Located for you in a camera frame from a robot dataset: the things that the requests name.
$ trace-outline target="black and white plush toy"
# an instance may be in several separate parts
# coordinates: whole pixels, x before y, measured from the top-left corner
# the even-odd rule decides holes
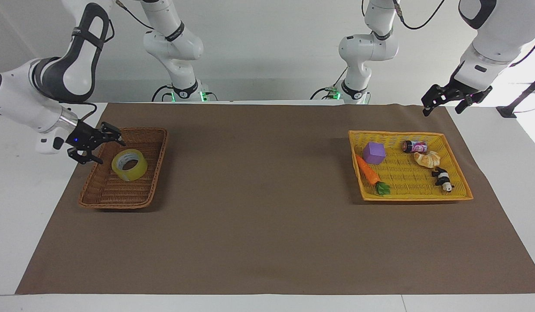
[[[452,192],[452,188],[454,188],[454,185],[450,183],[450,178],[446,170],[437,167],[435,168],[435,171],[431,172],[431,175],[437,178],[437,182],[435,182],[435,185],[443,186],[443,190],[448,193]]]

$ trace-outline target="purple can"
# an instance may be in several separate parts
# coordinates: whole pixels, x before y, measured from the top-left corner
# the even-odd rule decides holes
[[[421,153],[427,152],[427,143],[422,141],[410,141],[406,140],[402,142],[402,151],[405,153]]]

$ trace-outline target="yellow wicker basket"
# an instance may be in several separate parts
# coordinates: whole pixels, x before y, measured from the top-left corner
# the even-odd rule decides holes
[[[412,202],[473,199],[468,182],[442,133],[351,130],[349,140],[352,162],[364,200]],[[441,186],[436,186],[437,180],[432,177],[432,170],[419,166],[413,154],[402,151],[402,142],[405,140],[424,141],[428,145],[428,150],[439,153],[441,156],[439,167],[448,171],[450,182],[454,185],[452,192],[444,192]],[[391,187],[391,195],[377,195],[375,187],[370,185],[359,172],[355,154],[362,156],[362,150],[368,142],[385,145],[387,154],[385,160],[379,165],[369,166],[377,172],[382,182]]]

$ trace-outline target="white wall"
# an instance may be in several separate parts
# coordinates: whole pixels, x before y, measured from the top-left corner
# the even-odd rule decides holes
[[[145,19],[138,2],[123,1]],[[332,84],[345,68],[342,37],[367,33],[360,0],[176,0],[179,16],[206,46],[197,76],[220,99],[304,99]],[[438,0],[403,1],[409,24],[424,22]],[[426,28],[395,23],[401,47],[388,62],[372,62],[372,103],[418,103],[444,84],[476,32],[448,0]],[[94,101],[149,101],[169,83],[163,67],[142,47],[145,28],[115,6],[117,35],[105,45]],[[61,0],[0,0],[0,71],[33,57],[62,55],[75,25]]]

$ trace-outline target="brown table mat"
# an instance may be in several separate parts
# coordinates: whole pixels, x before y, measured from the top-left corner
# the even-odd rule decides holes
[[[535,293],[535,265],[445,109],[110,104],[170,134],[150,207],[77,206],[78,166],[17,294]],[[475,199],[362,201],[348,130],[445,133]]]

